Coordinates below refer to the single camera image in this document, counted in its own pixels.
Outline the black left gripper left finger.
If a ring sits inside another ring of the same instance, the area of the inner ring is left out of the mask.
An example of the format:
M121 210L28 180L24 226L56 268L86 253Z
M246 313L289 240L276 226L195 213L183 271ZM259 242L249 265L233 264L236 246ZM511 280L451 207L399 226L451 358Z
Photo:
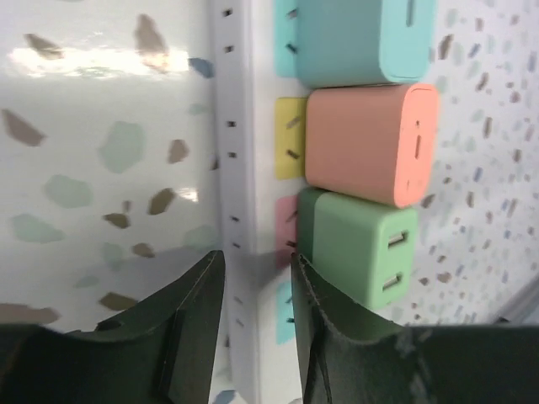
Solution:
M211 251L92 332L3 325L1 401L208 402L224 286L224 254Z

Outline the green charger plug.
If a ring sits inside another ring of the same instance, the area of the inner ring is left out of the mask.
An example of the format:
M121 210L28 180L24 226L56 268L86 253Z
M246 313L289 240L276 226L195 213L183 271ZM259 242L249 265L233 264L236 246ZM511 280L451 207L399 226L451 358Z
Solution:
M370 310L406 294L419 223L414 208L305 188L296 210L296 250L327 282Z

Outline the salmon pink charger plug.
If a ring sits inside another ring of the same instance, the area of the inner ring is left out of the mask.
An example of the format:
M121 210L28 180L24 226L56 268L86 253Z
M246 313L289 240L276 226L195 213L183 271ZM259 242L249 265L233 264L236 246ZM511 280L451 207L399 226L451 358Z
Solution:
M398 208L419 202L430 180L439 104L427 83L313 91L307 183Z

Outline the light cyan charger plug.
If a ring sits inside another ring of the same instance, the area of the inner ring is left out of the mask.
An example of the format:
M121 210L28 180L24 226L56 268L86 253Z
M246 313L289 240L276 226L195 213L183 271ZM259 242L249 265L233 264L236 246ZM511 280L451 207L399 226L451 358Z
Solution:
M436 8L433 0L300 1L297 77L307 88L418 82Z

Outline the white power strip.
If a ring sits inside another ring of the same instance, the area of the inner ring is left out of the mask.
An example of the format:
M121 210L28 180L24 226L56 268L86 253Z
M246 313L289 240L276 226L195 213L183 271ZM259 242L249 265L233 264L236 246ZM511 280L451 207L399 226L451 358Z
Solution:
M248 403L299 402L291 315L297 152L275 146L275 105L298 100L293 1L214 1L216 137L232 382Z

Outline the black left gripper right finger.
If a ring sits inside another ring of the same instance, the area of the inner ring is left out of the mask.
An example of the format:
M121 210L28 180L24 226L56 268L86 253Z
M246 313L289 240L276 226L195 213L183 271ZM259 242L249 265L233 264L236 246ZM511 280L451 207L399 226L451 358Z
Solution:
M291 259L305 403L535 403L538 328L400 326Z

